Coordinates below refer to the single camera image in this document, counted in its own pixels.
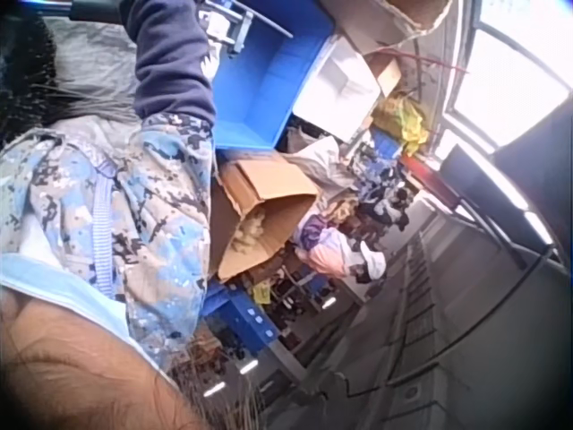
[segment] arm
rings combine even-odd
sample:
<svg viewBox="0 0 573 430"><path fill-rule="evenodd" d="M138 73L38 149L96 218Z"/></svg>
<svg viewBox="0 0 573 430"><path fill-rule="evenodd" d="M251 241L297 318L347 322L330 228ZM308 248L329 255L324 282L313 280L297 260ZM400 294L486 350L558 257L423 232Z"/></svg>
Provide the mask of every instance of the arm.
<svg viewBox="0 0 573 430"><path fill-rule="evenodd" d="M209 43L197 22L195 2L123 0L120 14L137 45L137 115L186 114L212 127L212 91L201 67Z"/></svg>

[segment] yellow item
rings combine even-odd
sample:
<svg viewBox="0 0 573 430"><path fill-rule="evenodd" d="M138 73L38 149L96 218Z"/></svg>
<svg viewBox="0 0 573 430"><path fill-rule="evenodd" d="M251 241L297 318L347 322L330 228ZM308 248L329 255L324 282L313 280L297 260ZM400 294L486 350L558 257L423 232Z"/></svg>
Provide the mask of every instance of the yellow item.
<svg viewBox="0 0 573 430"><path fill-rule="evenodd" d="M268 278L259 282L252 288L252 299L257 305L270 305L270 287L272 279Z"/></svg>
<svg viewBox="0 0 573 430"><path fill-rule="evenodd" d="M378 128L398 139L408 157L428 141L430 134L423 125L423 111L407 96L383 100L372 116Z"/></svg>

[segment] navy blue sleeve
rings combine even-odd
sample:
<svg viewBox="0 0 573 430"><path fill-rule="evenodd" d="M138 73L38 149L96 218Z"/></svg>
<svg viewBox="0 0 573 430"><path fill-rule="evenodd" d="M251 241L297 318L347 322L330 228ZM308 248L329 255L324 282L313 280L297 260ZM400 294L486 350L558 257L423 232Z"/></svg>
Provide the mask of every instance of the navy blue sleeve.
<svg viewBox="0 0 573 430"><path fill-rule="evenodd" d="M186 114L213 126L215 107L201 63L209 53L193 0L124 0L127 34L137 44L136 114Z"/></svg>

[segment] open cardboard box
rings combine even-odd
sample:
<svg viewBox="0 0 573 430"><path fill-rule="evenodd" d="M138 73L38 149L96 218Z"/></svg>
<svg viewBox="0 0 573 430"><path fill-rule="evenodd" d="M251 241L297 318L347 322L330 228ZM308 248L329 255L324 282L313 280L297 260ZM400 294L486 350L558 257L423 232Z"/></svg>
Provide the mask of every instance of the open cardboard box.
<svg viewBox="0 0 573 430"><path fill-rule="evenodd" d="M210 272L223 281L266 262L281 249L319 192L300 168L277 153L229 161L213 182ZM249 253L239 253L231 247L233 236L258 206L265 210L264 234Z"/></svg>

